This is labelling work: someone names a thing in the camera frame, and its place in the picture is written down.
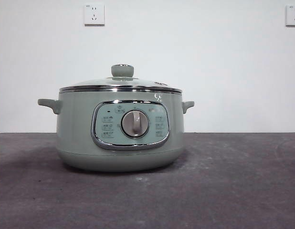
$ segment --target lid knob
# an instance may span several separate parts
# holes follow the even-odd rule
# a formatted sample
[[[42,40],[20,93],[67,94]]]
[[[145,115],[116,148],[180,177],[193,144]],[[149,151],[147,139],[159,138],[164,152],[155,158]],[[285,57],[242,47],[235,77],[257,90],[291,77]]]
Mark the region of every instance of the lid knob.
[[[111,66],[113,77],[133,77],[134,67],[128,64],[116,64]]]

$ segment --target control panel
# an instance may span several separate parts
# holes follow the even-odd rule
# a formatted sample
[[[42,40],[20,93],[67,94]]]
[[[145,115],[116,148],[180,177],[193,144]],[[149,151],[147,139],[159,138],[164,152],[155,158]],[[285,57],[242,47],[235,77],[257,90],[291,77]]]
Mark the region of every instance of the control panel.
[[[162,145],[168,135],[168,115],[160,103],[115,100],[95,108],[91,136],[102,148],[154,148]]]

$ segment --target side handle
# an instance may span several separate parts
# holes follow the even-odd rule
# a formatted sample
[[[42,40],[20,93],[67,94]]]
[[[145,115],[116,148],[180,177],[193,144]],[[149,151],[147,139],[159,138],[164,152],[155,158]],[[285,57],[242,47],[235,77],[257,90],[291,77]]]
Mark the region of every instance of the side handle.
[[[194,106],[194,101],[182,102],[182,112],[185,114],[190,107]]]
[[[61,112],[62,102],[54,99],[39,99],[38,105],[47,106],[53,110],[54,114],[59,115]]]

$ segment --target wall outlet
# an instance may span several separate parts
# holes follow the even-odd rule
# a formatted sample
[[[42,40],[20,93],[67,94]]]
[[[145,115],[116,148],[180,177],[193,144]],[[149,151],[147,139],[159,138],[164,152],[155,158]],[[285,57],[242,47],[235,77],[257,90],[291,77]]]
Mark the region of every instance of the wall outlet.
[[[85,25],[105,25],[104,4],[93,3],[84,5]]]
[[[285,8],[285,25],[295,26],[295,6],[289,5]]]

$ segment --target lid rim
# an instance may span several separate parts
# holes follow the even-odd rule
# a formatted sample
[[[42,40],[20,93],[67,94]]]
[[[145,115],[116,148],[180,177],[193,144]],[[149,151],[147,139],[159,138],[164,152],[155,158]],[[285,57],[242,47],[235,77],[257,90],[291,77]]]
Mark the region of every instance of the lid rim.
[[[182,93],[181,89],[170,87],[155,87],[155,86],[139,86],[139,85],[79,85],[60,88],[61,91],[77,90],[77,89],[143,89],[143,90],[157,90]]]

